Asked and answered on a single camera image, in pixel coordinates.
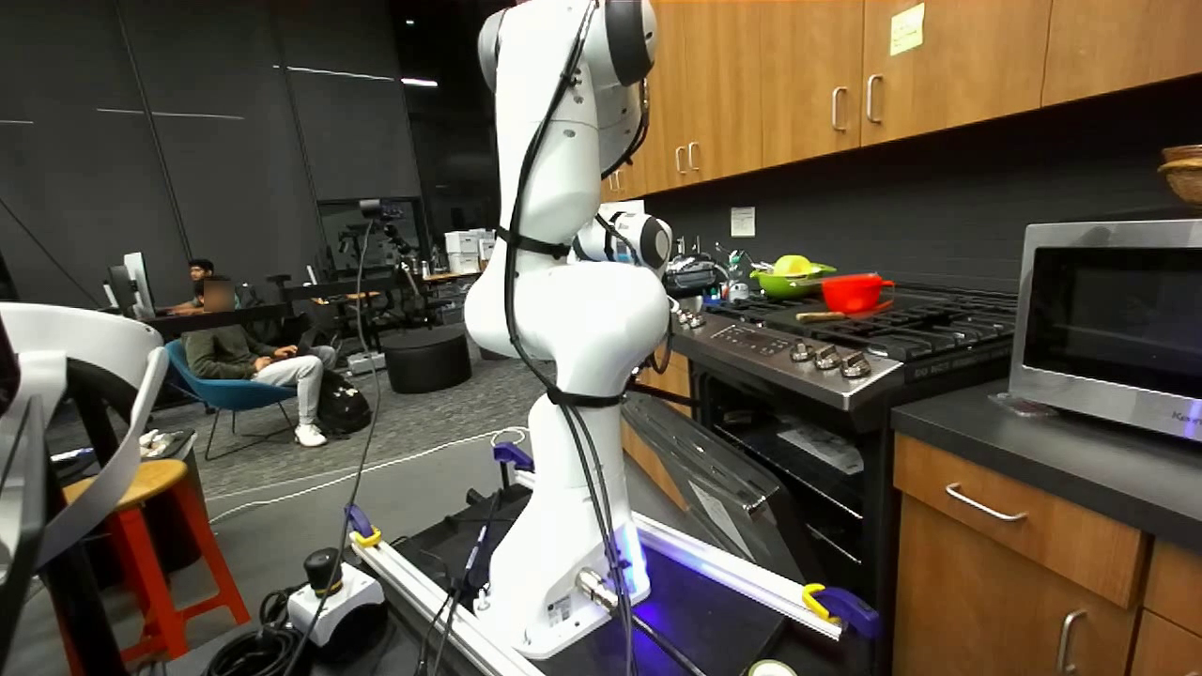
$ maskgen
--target stove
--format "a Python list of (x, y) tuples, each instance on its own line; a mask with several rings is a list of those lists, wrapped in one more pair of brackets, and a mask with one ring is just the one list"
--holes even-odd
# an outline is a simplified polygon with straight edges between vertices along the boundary
[(680, 350), (768, 379), (835, 410), (861, 410), (891, 391), (1004, 366), (1014, 302), (902, 286), (872, 316), (831, 316), (811, 302), (745, 302), (680, 314)]

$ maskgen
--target pot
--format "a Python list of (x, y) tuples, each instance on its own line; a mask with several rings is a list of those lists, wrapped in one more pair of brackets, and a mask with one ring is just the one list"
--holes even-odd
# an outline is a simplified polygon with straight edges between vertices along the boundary
[(866, 276), (835, 276), (823, 277), (823, 302), (831, 314), (842, 316), (866, 316), (882, 304), (882, 288), (891, 288), (892, 281), (882, 277), (879, 272)]

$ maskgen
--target lower cabinet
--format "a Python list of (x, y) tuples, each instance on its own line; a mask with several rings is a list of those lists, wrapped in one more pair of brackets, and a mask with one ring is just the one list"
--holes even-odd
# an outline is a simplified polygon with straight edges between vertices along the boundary
[(1189, 636), (1157, 614), (1143, 614), (1130, 676), (1202, 676), (1202, 636)]
[(1133, 614), (902, 495), (892, 672), (1126, 672)]
[(1133, 676), (1202, 676), (1202, 553), (1157, 541), (1133, 643)]
[(896, 437), (892, 672), (1126, 672), (1147, 536)]

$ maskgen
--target bag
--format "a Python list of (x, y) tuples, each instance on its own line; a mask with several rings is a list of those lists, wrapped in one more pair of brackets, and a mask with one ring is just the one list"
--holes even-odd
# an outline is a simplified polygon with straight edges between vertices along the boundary
[(314, 417), (324, 424), (324, 437), (351, 437), (371, 424), (371, 405), (351, 382), (325, 374)]

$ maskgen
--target person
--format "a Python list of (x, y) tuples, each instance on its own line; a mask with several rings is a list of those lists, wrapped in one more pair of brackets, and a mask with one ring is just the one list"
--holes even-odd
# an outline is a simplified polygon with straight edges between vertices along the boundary
[(190, 281), (190, 297), (185, 304), (171, 304), (167, 316), (204, 316), (204, 288), (197, 281), (212, 276), (211, 258), (186, 258), (186, 281)]
[[(226, 276), (207, 276), (197, 281), (204, 314), (230, 314), (233, 281)], [(299, 355), (299, 346), (264, 346), (239, 324), (186, 331), (185, 355), (195, 376), (204, 379), (254, 379), (270, 387), (295, 382), (295, 441), (299, 449), (324, 449), (314, 410), (324, 391), (324, 362), (314, 355)]]

